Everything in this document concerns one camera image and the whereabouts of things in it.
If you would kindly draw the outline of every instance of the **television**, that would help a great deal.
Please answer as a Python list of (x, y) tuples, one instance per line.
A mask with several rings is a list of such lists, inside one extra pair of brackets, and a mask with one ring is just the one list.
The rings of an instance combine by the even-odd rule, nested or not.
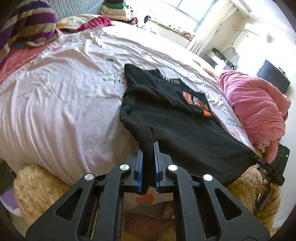
[(290, 85), (290, 81), (284, 75), (284, 72), (274, 67), (268, 60), (264, 61), (257, 72), (257, 76), (273, 84), (282, 93), (285, 93)]

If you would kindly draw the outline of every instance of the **curtain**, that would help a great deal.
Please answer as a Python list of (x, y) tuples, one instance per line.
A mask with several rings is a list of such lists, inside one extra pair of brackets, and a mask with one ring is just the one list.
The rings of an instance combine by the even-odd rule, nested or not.
[(214, 4), (195, 33), (195, 37), (187, 49), (199, 55), (209, 43), (219, 25), (225, 21), (237, 8), (230, 0), (219, 0)]

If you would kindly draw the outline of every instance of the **striped blanket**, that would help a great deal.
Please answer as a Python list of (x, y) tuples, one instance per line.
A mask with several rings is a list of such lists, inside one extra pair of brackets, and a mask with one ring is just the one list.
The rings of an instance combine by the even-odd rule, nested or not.
[(16, 43), (24, 47), (42, 46), (58, 38), (56, 18), (47, 0), (24, 0), (0, 32), (0, 67)]

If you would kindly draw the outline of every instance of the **blue quilted headboard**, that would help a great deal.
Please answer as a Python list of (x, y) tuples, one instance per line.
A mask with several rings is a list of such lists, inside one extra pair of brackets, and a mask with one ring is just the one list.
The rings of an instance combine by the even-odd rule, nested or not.
[(80, 13), (99, 14), (104, 0), (48, 0), (57, 21)]

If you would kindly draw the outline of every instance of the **triangular cutout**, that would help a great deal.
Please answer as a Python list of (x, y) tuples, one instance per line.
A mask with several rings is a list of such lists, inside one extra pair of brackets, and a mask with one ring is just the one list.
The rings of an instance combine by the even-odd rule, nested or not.
[(82, 194), (82, 190), (82, 188), (77, 189), (76, 192), (74, 192), (73, 195), (59, 207), (55, 214), (61, 218), (71, 220)]
[(242, 214), (241, 209), (236, 206), (220, 189), (215, 189), (215, 194), (219, 200), (226, 220), (231, 220)]

